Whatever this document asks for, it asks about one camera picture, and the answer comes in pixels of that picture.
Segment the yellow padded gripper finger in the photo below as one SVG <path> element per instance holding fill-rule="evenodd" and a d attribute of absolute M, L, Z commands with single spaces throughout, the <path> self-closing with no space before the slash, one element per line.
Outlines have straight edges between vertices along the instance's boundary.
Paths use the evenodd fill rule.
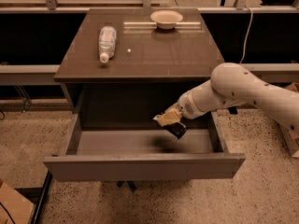
<path fill-rule="evenodd" d="M 161 126 L 172 125 L 180 122 L 181 112 L 176 107 L 168 108 L 163 114 L 156 115 L 153 119 Z"/>

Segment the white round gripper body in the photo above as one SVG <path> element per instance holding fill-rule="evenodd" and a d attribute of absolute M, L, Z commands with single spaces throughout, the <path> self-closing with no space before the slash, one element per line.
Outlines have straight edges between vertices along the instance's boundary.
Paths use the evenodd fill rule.
<path fill-rule="evenodd" d="M 182 116 L 186 119 L 196 119 L 205 115 L 196 105 L 191 91 L 186 91 L 178 99 L 178 107 Z"/>

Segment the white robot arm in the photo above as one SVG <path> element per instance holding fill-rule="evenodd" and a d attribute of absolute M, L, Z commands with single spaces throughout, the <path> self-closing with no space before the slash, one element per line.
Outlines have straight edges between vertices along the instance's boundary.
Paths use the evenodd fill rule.
<path fill-rule="evenodd" d="M 289 131 L 299 134 L 299 93 L 269 84 L 237 63 L 222 63 L 210 80 L 184 92 L 154 120 L 175 137 L 187 131 L 185 119 L 196 119 L 220 108 L 248 103 Z"/>

